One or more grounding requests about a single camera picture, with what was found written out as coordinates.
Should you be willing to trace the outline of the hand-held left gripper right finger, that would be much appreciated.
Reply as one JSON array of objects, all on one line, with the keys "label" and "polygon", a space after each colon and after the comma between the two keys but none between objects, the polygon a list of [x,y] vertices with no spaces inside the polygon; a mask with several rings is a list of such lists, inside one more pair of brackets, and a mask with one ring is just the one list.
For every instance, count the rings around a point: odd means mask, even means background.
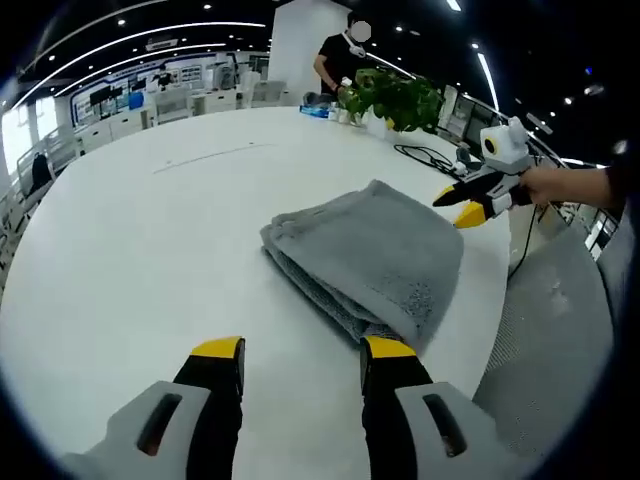
[{"label": "hand-held left gripper right finger", "polygon": [[361,341],[362,425],[373,479],[513,479],[493,418],[435,382],[401,341]]}]

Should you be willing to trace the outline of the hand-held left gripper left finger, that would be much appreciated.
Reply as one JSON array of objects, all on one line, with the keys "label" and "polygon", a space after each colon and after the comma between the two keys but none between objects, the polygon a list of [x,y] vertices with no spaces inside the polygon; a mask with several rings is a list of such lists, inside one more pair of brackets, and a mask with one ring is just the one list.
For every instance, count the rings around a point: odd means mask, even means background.
[{"label": "hand-held left gripper left finger", "polygon": [[195,347],[173,381],[115,412],[106,434],[60,462],[74,479],[229,479],[242,426],[245,340]]}]

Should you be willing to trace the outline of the person's right hand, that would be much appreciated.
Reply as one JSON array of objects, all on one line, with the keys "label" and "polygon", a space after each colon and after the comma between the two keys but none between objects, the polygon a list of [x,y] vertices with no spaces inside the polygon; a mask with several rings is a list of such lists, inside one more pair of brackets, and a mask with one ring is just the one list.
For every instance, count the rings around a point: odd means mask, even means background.
[{"label": "person's right hand", "polygon": [[550,202],[568,200],[564,169],[534,167],[520,177],[520,185],[526,190],[533,204],[546,205]]}]

